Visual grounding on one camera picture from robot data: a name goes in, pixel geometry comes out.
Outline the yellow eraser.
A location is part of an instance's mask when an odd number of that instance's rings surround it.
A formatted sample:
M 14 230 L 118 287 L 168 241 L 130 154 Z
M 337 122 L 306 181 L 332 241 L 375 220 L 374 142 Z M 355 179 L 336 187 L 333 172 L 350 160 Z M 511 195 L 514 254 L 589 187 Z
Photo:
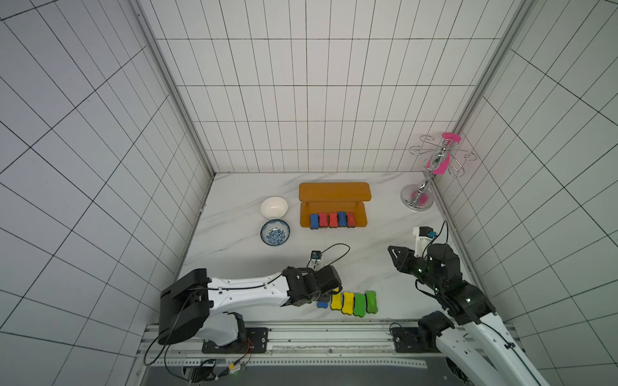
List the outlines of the yellow eraser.
M 342 310 L 343 308 L 342 294 L 338 289 L 331 295 L 330 307 L 332 310 Z
M 344 292 L 342 295 L 342 308 L 341 312 L 344 315 L 352 315 L 354 310 L 355 294 L 350 292 Z

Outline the green eraser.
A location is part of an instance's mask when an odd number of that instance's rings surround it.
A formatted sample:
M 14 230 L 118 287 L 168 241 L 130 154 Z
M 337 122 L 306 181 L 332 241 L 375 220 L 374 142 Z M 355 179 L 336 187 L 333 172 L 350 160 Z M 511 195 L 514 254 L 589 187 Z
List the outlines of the green eraser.
M 364 294 L 354 294 L 354 305 L 353 305 L 352 314 L 359 318 L 365 318 L 366 297 Z
M 365 292 L 365 310 L 368 314 L 375 315 L 378 313 L 378 301 L 377 293 L 373 290 L 367 290 Z

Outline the red eraser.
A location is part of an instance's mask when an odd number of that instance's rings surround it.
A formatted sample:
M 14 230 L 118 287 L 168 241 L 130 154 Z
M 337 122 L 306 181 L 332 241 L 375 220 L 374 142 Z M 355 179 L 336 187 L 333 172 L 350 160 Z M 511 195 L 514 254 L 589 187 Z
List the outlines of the red eraser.
M 346 219 L 348 228 L 355 228 L 357 226 L 356 218 L 353 212 L 347 212 Z
M 327 228 L 329 226 L 328 223 L 328 214 L 327 213 L 319 213 L 319 226 L 320 228 Z
M 338 214 L 336 212 L 332 212 L 328 214 L 328 227 L 329 228 L 339 227 Z

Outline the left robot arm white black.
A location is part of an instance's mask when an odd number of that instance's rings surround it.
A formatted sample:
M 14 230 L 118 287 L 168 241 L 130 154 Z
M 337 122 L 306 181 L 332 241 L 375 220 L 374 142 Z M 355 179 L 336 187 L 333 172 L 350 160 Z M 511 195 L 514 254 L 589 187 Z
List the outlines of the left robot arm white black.
M 314 270 L 287 267 L 262 278 L 211 278 L 206 269 L 193 270 L 160 295 L 158 344 L 178 344 L 196 336 L 207 319 L 246 307 L 301 307 L 342 289 L 331 265 Z

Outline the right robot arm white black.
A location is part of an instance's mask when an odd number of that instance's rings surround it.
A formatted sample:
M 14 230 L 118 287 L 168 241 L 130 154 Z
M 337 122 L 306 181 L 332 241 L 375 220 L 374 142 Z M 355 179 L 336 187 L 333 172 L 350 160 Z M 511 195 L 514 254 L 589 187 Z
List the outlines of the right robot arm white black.
M 484 292 L 464 280 L 451 246 L 431 244 L 419 256 L 406 247 L 388 252 L 397 271 L 430 287 L 442 307 L 418 320 L 421 347 L 444 354 L 474 385 L 548 384 Z

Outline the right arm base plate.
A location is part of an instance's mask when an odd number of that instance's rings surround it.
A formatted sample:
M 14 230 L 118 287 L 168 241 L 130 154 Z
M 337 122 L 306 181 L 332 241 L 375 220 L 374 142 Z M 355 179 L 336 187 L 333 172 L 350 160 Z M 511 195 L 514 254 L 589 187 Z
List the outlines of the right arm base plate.
M 402 354 L 433 353 L 436 349 L 423 342 L 416 327 L 392 326 L 389 330 L 394 350 Z

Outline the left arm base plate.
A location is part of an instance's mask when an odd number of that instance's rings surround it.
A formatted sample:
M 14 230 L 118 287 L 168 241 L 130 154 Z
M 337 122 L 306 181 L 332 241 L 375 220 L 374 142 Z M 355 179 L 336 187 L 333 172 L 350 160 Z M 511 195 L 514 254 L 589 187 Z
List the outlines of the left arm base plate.
M 263 354 L 267 352 L 270 330 L 266 327 L 250 327 L 239 338 L 225 346 L 217 346 L 214 342 L 205 341 L 203 354 L 233 355 L 233 354 Z

